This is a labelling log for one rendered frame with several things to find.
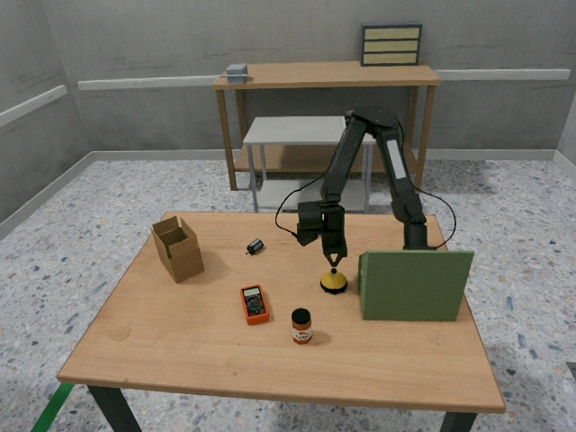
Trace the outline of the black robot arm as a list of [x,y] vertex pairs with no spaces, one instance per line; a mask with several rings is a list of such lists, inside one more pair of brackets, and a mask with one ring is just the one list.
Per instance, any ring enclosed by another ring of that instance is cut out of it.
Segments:
[[[320,195],[323,200],[298,203],[297,241],[305,247],[321,233],[322,247],[335,247],[335,232],[331,231],[341,230],[345,225],[345,208],[339,205],[341,194],[367,133],[376,140],[382,155],[391,189],[393,215],[397,221],[403,223],[402,250],[437,250],[437,247],[428,246],[428,229],[424,224],[427,218],[422,212],[419,194],[415,193],[410,181],[401,150],[397,111],[389,105],[356,106],[350,121],[321,187]],[[369,128],[368,122],[371,122]],[[331,231],[324,229],[324,226]]]

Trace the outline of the brown cardboard box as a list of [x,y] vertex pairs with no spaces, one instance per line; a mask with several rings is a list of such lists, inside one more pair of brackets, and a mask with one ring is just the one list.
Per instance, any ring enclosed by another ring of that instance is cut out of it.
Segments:
[[163,220],[151,229],[160,261],[176,284],[204,272],[196,233],[181,223],[179,228],[177,219]]

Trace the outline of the orange digital multimeter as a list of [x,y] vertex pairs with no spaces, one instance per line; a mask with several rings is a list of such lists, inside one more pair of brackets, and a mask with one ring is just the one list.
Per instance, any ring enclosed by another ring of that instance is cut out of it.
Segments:
[[241,288],[240,294],[249,326],[269,321],[269,312],[261,285]]

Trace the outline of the small spice jar with black lid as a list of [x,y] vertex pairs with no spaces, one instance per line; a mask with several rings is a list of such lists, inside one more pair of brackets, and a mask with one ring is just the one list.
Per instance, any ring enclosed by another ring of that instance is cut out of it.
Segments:
[[292,312],[292,338],[299,345],[311,340],[311,314],[307,309],[298,308]]

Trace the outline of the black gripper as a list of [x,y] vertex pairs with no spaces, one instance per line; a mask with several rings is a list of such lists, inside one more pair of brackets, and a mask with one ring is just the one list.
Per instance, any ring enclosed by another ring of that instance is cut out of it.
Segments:
[[[324,229],[327,231],[331,231],[330,229],[327,229],[325,226]],[[329,261],[332,267],[337,267],[340,260],[343,257],[347,257],[346,238],[343,239],[343,237],[345,236],[345,227],[343,227],[343,229],[340,230],[333,229],[333,231],[331,232],[335,232],[335,247],[323,247],[323,255]],[[330,256],[331,254],[337,254],[335,262],[333,262]]]

